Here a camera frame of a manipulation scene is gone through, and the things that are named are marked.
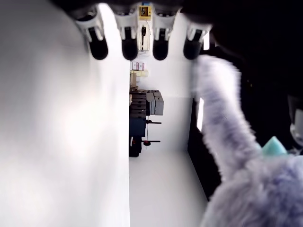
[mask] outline fluffy toy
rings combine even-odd
[[[222,177],[202,227],[303,227],[303,157],[262,153],[241,111],[240,76],[225,60],[198,59],[205,144]]]

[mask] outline white wall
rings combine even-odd
[[[129,63],[113,14],[102,8],[98,62],[47,1],[0,3],[0,226],[129,227]]]
[[[140,89],[159,90],[164,99],[164,115],[150,116],[162,125],[149,125],[149,140],[161,140],[148,147],[161,151],[186,151],[191,118],[191,75],[192,61],[183,55],[187,32],[187,19],[183,14],[176,16],[169,40],[169,54],[163,61],[153,56],[139,56],[146,63],[150,75],[138,83]]]
[[[206,208],[185,152],[145,151],[130,158],[131,227],[198,227]]]

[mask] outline white floor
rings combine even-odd
[[[131,227],[198,227],[206,198],[187,152],[130,158]]]

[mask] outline gray fur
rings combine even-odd
[[[205,144],[223,178],[202,227],[303,227],[303,158],[261,155],[241,111],[239,81],[231,63],[199,58],[196,92],[205,102]]]

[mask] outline teal plastic piece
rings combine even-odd
[[[274,136],[262,148],[264,156],[287,155],[287,151],[282,143]]]

